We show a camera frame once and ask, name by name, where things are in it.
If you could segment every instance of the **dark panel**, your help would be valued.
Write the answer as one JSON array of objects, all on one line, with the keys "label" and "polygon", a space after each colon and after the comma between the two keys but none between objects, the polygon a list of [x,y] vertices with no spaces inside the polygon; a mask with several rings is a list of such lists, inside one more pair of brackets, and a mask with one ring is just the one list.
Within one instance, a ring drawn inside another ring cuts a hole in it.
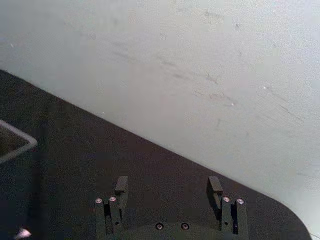
[{"label": "dark panel", "polygon": [[246,201],[250,239],[310,239],[277,201],[3,71],[0,116],[38,141],[29,214],[37,239],[95,239],[95,199],[111,196],[118,176],[129,179],[127,229],[170,221],[218,228],[206,195],[208,176],[217,176],[224,195]]}]

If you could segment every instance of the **rectangular opening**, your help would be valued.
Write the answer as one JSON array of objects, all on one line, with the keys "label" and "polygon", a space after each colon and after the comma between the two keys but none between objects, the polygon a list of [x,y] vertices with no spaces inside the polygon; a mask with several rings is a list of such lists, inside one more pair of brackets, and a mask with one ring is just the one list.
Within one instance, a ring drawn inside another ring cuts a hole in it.
[{"label": "rectangular opening", "polygon": [[28,143],[26,139],[0,125],[0,158]]}]

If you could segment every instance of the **gray wall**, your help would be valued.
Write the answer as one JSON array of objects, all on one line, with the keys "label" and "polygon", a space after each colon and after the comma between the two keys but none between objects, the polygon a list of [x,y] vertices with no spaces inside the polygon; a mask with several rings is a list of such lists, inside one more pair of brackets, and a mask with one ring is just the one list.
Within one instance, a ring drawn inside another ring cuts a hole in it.
[{"label": "gray wall", "polygon": [[320,236],[319,13],[318,0],[1,0],[0,68]]}]

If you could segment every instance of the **white surface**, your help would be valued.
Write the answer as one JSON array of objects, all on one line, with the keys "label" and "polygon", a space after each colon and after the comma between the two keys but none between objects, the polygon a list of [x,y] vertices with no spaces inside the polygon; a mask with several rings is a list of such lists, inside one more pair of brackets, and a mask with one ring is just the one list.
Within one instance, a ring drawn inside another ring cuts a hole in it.
[{"label": "white surface", "polygon": [[0,68],[284,203],[320,236],[318,0],[1,0]]}]

